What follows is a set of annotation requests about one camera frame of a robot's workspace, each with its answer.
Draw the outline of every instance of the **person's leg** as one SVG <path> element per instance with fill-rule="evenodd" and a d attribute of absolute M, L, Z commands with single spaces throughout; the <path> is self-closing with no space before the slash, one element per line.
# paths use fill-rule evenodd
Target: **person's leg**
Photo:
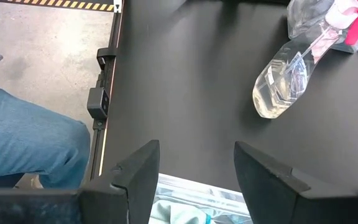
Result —
<path fill-rule="evenodd" d="M 0 176 L 36 173 L 45 188 L 75 189 L 89 153 L 83 123 L 0 90 Z"/>

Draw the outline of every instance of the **gray floor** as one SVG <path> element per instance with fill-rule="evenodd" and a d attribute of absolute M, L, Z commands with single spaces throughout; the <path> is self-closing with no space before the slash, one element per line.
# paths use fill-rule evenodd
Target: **gray floor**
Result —
<path fill-rule="evenodd" d="M 0 3 L 0 87 L 24 100 L 81 120 L 107 47 L 113 13 Z"/>

